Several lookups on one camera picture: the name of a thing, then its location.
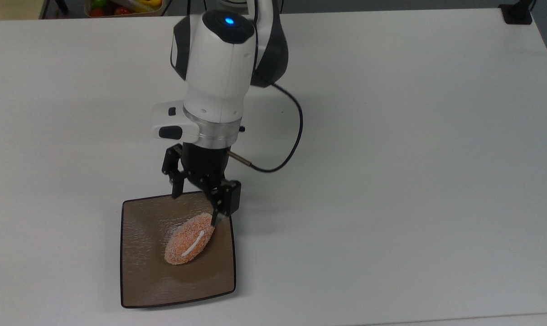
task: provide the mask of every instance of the square plate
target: square plate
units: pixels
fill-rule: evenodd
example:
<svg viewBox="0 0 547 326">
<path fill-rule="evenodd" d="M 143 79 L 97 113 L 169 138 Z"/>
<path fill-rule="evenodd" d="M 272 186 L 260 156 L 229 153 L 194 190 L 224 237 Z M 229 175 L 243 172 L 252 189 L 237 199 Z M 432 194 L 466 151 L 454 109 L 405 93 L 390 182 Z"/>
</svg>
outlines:
<svg viewBox="0 0 547 326">
<path fill-rule="evenodd" d="M 235 291 L 232 222 L 224 217 L 205 249 L 182 265 L 165 262 L 166 244 L 175 229 L 200 213 L 211 213 L 202 192 L 176 199 L 170 195 L 122 204 L 120 297 L 124 308 L 176 305 Z"/>
</svg>

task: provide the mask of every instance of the orange bread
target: orange bread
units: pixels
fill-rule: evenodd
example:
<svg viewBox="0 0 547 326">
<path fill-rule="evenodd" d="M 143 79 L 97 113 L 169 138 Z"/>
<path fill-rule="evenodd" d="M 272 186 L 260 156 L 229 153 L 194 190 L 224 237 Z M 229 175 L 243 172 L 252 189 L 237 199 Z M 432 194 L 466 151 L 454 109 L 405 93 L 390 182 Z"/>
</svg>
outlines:
<svg viewBox="0 0 547 326">
<path fill-rule="evenodd" d="M 211 226 L 211 214 L 192 217 L 174 231 L 165 250 L 166 262 L 180 265 L 190 262 L 203 251 L 215 227 Z"/>
</svg>

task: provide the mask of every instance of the black cable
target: black cable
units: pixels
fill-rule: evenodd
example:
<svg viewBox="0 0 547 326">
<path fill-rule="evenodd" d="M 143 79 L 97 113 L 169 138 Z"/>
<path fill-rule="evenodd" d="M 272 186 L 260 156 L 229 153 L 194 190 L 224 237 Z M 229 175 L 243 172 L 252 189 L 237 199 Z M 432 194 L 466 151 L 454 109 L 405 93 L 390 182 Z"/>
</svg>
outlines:
<svg viewBox="0 0 547 326">
<path fill-rule="evenodd" d="M 290 161 L 291 157 L 294 156 L 295 150 L 296 148 L 298 148 L 298 145 L 300 144 L 300 139 L 302 138 L 302 131 L 304 131 L 304 113 L 302 112 L 300 102 L 298 102 L 297 99 L 295 99 L 295 97 L 289 93 L 289 91 L 286 91 L 276 83 L 272 83 L 271 86 L 277 88 L 279 91 L 287 95 L 287 97 L 289 97 L 298 108 L 298 113 L 300 114 L 300 131 L 298 131 L 298 137 L 295 139 L 295 144 L 294 147 L 291 149 L 290 154 L 287 156 L 286 160 L 283 161 L 283 163 L 281 163 L 278 167 L 273 169 L 262 169 L 253 165 L 253 163 L 250 163 L 250 165 L 248 165 L 253 170 L 259 171 L 261 173 L 274 173 L 275 171 L 279 171 L 281 168 L 285 167 L 285 165 Z"/>
</svg>

